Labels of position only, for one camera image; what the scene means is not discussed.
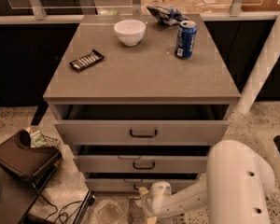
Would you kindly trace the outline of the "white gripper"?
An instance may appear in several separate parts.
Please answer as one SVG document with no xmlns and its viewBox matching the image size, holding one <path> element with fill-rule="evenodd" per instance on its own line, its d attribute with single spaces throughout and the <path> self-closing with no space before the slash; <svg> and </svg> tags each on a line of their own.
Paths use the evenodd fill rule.
<svg viewBox="0 0 280 224">
<path fill-rule="evenodd" d="M 142 209 L 146 217 L 169 217 L 170 211 L 165 206 L 172 196 L 171 185 L 166 181 L 155 182 L 150 189 L 139 187 Z"/>
</svg>

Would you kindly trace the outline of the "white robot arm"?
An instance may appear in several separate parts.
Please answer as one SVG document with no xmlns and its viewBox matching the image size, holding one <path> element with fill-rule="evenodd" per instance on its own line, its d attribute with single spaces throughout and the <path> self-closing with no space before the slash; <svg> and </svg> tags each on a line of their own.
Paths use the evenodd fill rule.
<svg viewBox="0 0 280 224">
<path fill-rule="evenodd" d="M 236 104 L 238 112 L 249 111 L 279 57 L 280 12 Z M 209 153 L 205 179 L 176 194 L 164 181 L 139 193 L 147 224 L 203 207 L 209 224 L 280 224 L 280 202 L 270 198 L 274 186 L 270 162 L 239 141 L 223 140 Z"/>
</svg>

